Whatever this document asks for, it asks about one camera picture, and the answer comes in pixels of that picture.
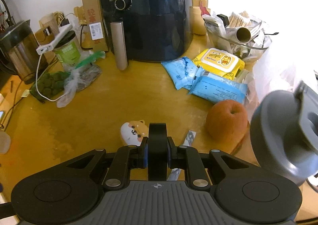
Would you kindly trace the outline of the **bag of green discs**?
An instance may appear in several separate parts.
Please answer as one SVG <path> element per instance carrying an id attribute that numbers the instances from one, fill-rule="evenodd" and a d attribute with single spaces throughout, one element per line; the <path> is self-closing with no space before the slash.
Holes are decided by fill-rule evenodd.
<path id="1" fill-rule="evenodd" d="M 37 100 L 43 102 L 47 98 L 52 99 L 64 90 L 64 82 L 70 76 L 69 72 L 57 71 L 55 73 L 44 73 L 37 84 L 30 89 L 30 93 Z"/>

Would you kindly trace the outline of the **black tape roll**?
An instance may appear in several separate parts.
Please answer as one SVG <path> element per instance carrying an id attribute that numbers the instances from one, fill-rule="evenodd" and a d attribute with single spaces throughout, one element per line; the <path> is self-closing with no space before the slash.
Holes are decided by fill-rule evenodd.
<path id="1" fill-rule="evenodd" d="M 148 180 L 166 181 L 168 139 L 165 123 L 150 123 L 148 133 Z"/>

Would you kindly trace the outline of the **green lidded jar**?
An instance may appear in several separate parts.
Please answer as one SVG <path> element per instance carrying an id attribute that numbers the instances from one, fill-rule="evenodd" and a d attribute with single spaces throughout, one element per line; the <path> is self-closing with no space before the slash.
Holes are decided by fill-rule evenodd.
<path id="1" fill-rule="evenodd" d="M 64 70 L 71 70 L 81 58 L 81 49 L 74 30 L 69 31 L 56 45 L 53 52 Z"/>

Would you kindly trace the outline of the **brown round fruit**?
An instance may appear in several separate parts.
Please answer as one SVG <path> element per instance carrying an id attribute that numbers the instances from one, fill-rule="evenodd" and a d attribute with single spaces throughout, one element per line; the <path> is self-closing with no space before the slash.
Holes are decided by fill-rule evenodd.
<path id="1" fill-rule="evenodd" d="M 205 127 L 211 139 L 218 143 L 237 144 L 247 130 L 247 111 L 234 100 L 222 100 L 208 111 Z"/>

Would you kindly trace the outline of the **light blue wipes pack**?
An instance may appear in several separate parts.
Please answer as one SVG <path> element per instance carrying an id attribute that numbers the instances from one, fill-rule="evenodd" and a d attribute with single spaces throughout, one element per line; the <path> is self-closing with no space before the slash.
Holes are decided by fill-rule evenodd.
<path id="1" fill-rule="evenodd" d="M 184 56 L 172 61 L 162 62 L 161 64 L 169 74 L 177 90 L 181 88 L 191 89 L 198 67 L 190 58 Z"/>

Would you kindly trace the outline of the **shiba dog plush toy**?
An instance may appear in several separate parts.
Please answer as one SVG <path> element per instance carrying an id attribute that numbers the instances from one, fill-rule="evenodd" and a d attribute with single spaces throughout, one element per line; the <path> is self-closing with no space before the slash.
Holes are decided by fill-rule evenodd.
<path id="1" fill-rule="evenodd" d="M 140 146 L 148 132 L 149 128 L 144 120 L 125 122 L 120 128 L 120 136 L 126 145 Z"/>

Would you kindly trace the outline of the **grey lid shaker bottle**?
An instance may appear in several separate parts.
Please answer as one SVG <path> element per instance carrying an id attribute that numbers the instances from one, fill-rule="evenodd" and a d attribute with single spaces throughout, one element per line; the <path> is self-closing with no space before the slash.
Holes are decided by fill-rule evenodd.
<path id="1" fill-rule="evenodd" d="M 317 93 L 304 81 L 276 90 L 255 110 L 250 127 L 258 164 L 298 186 L 317 174 Z"/>

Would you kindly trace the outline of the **black air fryer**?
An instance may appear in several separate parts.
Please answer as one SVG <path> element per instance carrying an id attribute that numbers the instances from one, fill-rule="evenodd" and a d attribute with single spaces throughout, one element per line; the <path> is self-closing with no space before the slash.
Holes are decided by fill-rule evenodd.
<path id="1" fill-rule="evenodd" d="M 111 24 L 122 23 L 129 60 L 171 61 L 182 56 L 193 38 L 192 0 L 100 0 L 106 42 L 113 49 Z"/>

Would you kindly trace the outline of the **clear plastic bag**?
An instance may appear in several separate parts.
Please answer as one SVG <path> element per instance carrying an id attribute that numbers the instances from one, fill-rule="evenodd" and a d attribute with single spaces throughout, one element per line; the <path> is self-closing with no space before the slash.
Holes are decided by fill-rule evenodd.
<path id="1" fill-rule="evenodd" d="M 57 100 L 57 107 L 66 107 L 75 97 L 76 93 L 89 87 L 102 73 L 101 68 L 95 64 L 97 60 L 104 59 L 104 51 L 89 51 L 80 58 L 79 63 L 69 67 L 70 74 L 64 81 L 64 95 Z"/>

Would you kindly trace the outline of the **marble pattern bar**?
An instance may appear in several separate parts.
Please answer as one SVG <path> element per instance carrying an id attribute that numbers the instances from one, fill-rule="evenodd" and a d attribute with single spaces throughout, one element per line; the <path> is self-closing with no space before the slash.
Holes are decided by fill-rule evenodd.
<path id="1" fill-rule="evenodd" d="M 192 131 L 192 130 L 188 130 L 188 133 L 184 139 L 184 142 L 182 145 L 180 145 L 178 147 L 178 149 L 180 150 L 180 152 L 182 153 L 182 158 L 184 159 L 185 158 L 185 150 L 188 148 L 188 147 L 191 147 L 192 146 L 192 143 L 194 141 L 196 137 L 196 132 L 195 131 Z M 168 181 L 177 181 L 179 176 L 180 176 L 180 173 L 181 173 L 181 169 L 180 168 L 175 168 L 175 169 L 172 169 L 167 180 Z"/>

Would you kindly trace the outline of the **tall cardboard box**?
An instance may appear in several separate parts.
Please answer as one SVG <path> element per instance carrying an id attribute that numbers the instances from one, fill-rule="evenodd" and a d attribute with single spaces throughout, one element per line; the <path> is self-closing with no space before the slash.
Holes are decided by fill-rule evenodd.
<path id="1" fill-rule="evenodd" d="M 88 32 L 92 40 L 93 51 L 107 52 L 106 32 L 102 18 L 100 0 L 82 0 L 82 4 Z"/>

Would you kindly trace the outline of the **steel electric kettle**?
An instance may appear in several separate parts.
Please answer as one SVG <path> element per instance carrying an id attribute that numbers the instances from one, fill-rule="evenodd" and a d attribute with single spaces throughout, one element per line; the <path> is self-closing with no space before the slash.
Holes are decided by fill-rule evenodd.
<path id="1" fill-rule="evenodd" d="M 1 70 L 17 75 L 25 84 L 35 82 L 36 70 L 41 74 L 47 67 L 45 57 L 39 57 L 39 44 L 30 21 L 20 21 L 1 34 Z"/>

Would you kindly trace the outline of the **glass bowl with clutter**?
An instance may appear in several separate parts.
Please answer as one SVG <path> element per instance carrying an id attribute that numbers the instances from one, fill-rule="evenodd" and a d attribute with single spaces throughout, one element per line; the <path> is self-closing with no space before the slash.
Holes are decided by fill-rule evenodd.
<path id="1" fill-rule="evenodd" d="M 261 20 L 235 13 L 230 17 L 209 13 L 202 15 L 202 18 L 211 44 L 246 63 L 261 58 L 272 43 L 271 35 L 265 33 Z"/>

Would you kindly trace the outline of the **yellow wipes pack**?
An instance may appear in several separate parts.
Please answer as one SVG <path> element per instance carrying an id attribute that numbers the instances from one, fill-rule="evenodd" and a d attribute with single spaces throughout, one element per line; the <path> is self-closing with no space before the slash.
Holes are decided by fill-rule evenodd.
<path id="1" fill-rule="evenodd" d="M 202 51 L 192 62 L 197 67 L 232 81 L 245 67 L 244 61 L 237 56 L 216 48 Z"/>

